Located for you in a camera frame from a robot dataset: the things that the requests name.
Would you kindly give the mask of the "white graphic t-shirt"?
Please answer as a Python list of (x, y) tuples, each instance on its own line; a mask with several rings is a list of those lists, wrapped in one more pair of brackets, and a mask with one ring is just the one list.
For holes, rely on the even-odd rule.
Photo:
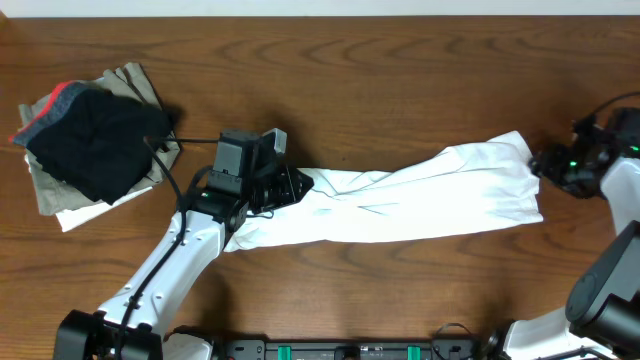
[(314, 185), (297, 204), (251, 218), (228, 252), (328, 240), (384, 243), (501, 230), (539, 223), (539, 180), (517, 131), (449, 146), (397, 170), (306, 168)]

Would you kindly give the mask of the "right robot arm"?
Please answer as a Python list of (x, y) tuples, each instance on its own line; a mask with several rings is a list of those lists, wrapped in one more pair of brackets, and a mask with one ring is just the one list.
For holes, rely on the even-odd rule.
[(639, 111), (621, 107), (606, 125), (591, 114), (573, 141), (531, 159), (531, 172), (611, 210), (615, 239), (576, 281), (566, 305), (492, 335), (488, 359), (636, 359), (639, 356)]

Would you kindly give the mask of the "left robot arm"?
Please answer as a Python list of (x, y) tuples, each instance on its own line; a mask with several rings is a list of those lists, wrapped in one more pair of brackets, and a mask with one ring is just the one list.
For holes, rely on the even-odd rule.
[(212, 164), (178, 190), (176, 212), (137, 272), (96, 312), (71, 311), (55, 340), (56, 359), (219, 359), (215, 341), (168, 328), (199, 275), (249, 218), (271, 219), (300, 202), (313, 180), (284, 164), (287, 135), (228, 129)]

